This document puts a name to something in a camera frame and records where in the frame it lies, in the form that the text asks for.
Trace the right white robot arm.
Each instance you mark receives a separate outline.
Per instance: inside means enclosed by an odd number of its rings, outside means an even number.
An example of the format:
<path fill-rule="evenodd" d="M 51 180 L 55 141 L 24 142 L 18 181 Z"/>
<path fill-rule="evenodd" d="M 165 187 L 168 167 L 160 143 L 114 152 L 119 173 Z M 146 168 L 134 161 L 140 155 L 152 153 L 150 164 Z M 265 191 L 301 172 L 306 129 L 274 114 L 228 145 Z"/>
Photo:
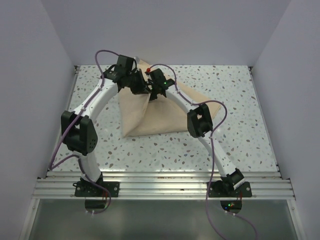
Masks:
<path fill-rule="evenodd" d="M 189 135 L 198 139 L 211 154 L 214 161 L 213 165 L 217 167 L 220 174 L 223 192 L 227 196 L 235 196 L 241 190 L 241 185 L 245 183 L 245 178 L 229 159 L 221 145 L 214 143 L 214 131 L 218 127 L 213 124 L 208 106 L 208 103 L 221 104 L 221 102 L 216 100 L 195 102 L 185 95 L 185 92 L 178 87 L 175 80 L 167 79 L 159 68 L 155 70 L 148 68 L 146 75 L 154 93 L 164 95 L 186 113 Z"/>

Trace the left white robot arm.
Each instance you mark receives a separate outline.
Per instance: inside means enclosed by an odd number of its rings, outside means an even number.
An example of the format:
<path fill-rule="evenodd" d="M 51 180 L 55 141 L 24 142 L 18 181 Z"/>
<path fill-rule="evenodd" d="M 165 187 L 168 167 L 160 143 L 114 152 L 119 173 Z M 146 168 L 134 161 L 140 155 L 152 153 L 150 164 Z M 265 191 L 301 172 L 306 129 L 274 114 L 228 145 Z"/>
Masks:
<path fill-rule="evenodd" d="M 97 67 L 101 73 L 97 86 L 79 106 L 61 115 L 62 142 L 79 159 L 81 178 L 88 182 L 86 190 L 95 197 L 104 190 L 94 152 L 98 143 L 94 126 L 97 117 L 108 101 L 124 88 L 134 95 L 151 93 L 135 58 L 118 55 L 117 62 L 107 70 Z"/>

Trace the beige cloth drape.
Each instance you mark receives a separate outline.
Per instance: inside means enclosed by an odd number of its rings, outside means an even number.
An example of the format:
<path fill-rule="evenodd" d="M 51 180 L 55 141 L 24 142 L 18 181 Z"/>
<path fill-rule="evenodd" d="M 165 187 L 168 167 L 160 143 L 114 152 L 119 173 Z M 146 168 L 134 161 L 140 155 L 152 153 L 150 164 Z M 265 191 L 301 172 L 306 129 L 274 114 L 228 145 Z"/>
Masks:
<path fill-rule="evenodd" d="M 202 103 L 210 98 L 195 89 L 178 82 L 178 89 L 189 101 Z M 121 130 L 123 137 L 139 137 L 187 131 L 187 113 L 173 100 L 159 94 L 150 100 L 150 94 L 133 94 L 130 88 L 123 88 L 118 93 L 121 113 Z M 206 103 L 212 118 L 216 116 L 220 105 Z"/>

